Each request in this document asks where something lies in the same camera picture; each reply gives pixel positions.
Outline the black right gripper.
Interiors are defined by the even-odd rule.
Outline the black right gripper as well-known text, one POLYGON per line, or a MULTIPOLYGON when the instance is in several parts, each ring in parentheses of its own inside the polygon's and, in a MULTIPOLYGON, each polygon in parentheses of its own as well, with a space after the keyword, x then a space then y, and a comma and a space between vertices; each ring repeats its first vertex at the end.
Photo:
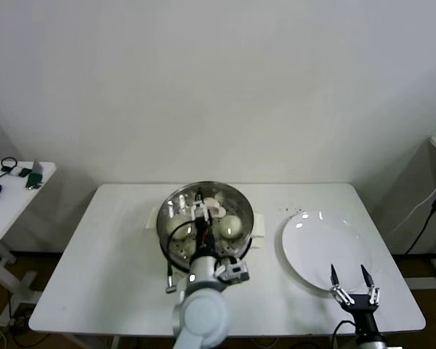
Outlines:
POLYGON ((368 287, 367 294, 349 295, 340 285, 336 269, 331 265, 331 294, 341 305, 341 308, 353 317, 357 335, 378 334, 374 313, 378 308, 380 288, 374 283, 373 277, 364 265, 361 265, 364 281, 368 287))

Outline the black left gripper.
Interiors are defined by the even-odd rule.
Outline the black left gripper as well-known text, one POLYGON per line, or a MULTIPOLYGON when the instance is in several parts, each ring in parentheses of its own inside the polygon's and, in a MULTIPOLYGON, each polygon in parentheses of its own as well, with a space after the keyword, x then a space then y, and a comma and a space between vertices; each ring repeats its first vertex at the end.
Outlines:
POLYGON ((195 257, 216 256, 215 238, 211 222, 213 220, 214 208, 204 206, 203 191, 201 188, 195 192, 191 206, 191 217, 195 220, 195 257))

